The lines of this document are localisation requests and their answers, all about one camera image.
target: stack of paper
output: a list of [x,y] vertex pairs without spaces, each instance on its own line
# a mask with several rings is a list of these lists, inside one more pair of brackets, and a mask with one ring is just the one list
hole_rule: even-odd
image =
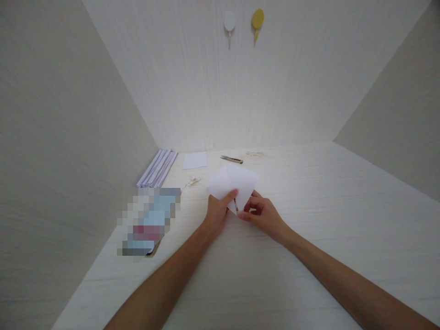
[[258,181],[258,175],[236,165],[225,165],[208,182],[208,192],[217,199],[223,199],[231,190],[238,189],[235,201],[228,204],[234,214],[243,211]]
[[137,182],[138,188],[160,188],[176,159],[177,152],[159,150],[145,173]]

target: hand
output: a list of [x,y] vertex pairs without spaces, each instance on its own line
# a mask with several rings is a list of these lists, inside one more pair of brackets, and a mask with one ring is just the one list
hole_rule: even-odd
[[283,238],[292,231],[280,217],[272,202],[268,198],[263,198],[255,190],[246,203],[244,211],[238,213],[238,217],[253,223],[280,244],[283,244]]
[[212,195],[208,198],[208,211],[202,225],[207,227],[210,232],[217,237],[225,226],[226,212],[228,211],[228,203],[232,201],[238,194],[238,190],[234,189],[229,192],[225,198],[218,200]]

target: desk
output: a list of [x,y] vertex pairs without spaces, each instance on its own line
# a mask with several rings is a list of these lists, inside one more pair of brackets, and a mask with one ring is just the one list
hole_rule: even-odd
[[[207,207],[204,184],[226,161],[258,173],[257,190],[300,235],[440,324],[440,203],[336,143],[208,152],[208,167],[182,170],[181,211],[153,258],[116,256],[108,239],[54,329],[102,329],[130,294],[191,235]],[[229,213],[165,329],[359,329],[286,249]]]

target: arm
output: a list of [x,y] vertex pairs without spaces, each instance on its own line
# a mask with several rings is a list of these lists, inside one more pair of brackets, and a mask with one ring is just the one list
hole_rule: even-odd
[[364,329],[438,329],[434,323],[294,232],[271,201],[256,191],[238,217],[252,222],[292,252]]
[[224,199],[209,196],[208,212],[200,227],[119,308],[105,329],[161,329],[183,289],[211,243],[225,226],[228,203],[238,191]]

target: textured wall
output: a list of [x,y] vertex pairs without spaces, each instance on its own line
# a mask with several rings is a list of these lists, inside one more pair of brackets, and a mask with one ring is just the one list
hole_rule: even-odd
[[157,147],[80,1],[0,24],[0,327],[48,329]]
[[157,145],[195,151],[332,141],[429,0],[83,2]]
[[433,1],[335,142],[440,201],[440,3]]

